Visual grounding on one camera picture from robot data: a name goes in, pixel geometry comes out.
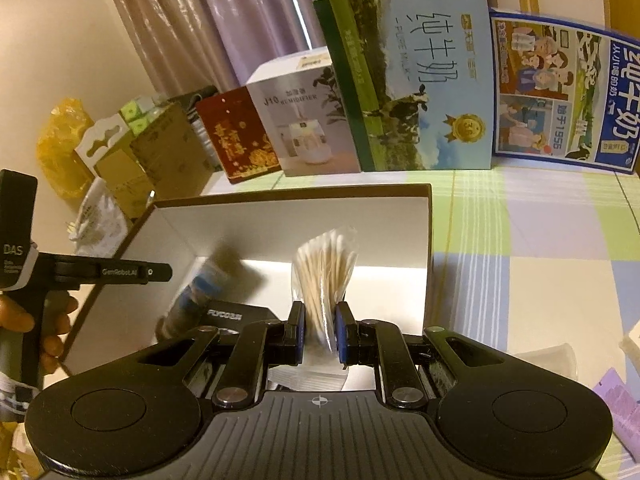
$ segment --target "table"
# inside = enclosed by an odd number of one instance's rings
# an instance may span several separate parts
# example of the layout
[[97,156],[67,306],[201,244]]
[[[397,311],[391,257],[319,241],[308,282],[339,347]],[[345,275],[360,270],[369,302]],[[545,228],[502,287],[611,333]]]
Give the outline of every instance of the table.
[[[636,399],[640,376],[618,347],[640,319],[640,179],[497,167],[287,178],[208,193],[378,183],[433,186],[433,324],[519,353],[569,343],[588,387],[615,367]],[[614,437],[598,471],[640,479]]]

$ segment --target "metal screw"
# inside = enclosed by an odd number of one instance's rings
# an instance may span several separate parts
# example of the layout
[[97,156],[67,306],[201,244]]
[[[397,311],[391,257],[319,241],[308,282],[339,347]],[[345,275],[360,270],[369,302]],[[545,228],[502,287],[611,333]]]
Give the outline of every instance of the metal screw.
[[241,402],[245,400],[249,394],[244,391],[242,388],[237,388],[235,386],[230,386],[229,388],[222,388],[217,394],[216,397],[220,400],[220,402],[224,402],[225,404],[232,404],[234,402]]
[[424,395],[417,388],[412,388],[410,386],[403,386],[402,388],[396,388],[391,396],[397,402],[401,404],[411,404],[412,402],[418,402],[422,400]]

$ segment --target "yellow plastic bag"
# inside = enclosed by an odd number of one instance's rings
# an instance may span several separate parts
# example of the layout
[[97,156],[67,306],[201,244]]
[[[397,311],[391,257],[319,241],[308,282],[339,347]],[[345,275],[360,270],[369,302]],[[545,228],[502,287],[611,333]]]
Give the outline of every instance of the yellow plastic bag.
[[93,125],[80,100],[65,98],[51,111],[38,139],[36,157],[40,168],[64,200],[82,200],[94,179],[74,151],[84,132]]

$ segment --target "ribbed gray surface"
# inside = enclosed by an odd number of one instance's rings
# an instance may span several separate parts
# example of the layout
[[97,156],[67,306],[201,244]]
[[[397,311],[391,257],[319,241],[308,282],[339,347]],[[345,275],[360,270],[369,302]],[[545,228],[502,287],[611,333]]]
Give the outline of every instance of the ribbed gray surface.
[[187,453],[139,478],[495,479],[451,456],[420,415],[388,410],[373,392],[322,396],[318,406],[315,393],[267,392],[255,408],[217,415]]

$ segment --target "white plastic bag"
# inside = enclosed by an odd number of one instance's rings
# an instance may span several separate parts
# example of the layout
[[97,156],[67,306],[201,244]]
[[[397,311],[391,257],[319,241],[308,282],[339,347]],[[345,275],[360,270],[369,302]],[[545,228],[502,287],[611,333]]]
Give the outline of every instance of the white plastic bag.
[[96,178],[82,200],[78,220],[69,235],[76,243],[76,254],[111,258],[128,231],[129,223],[107,189],[107,183]]
[[295,391],[339,391],[348,370],[340,364],[335,306],[342,300],[356,262],[355,229],[328,231],[303,244],[291,265],[293,300],[305,304],[302,364],[272,368],[269,379]]

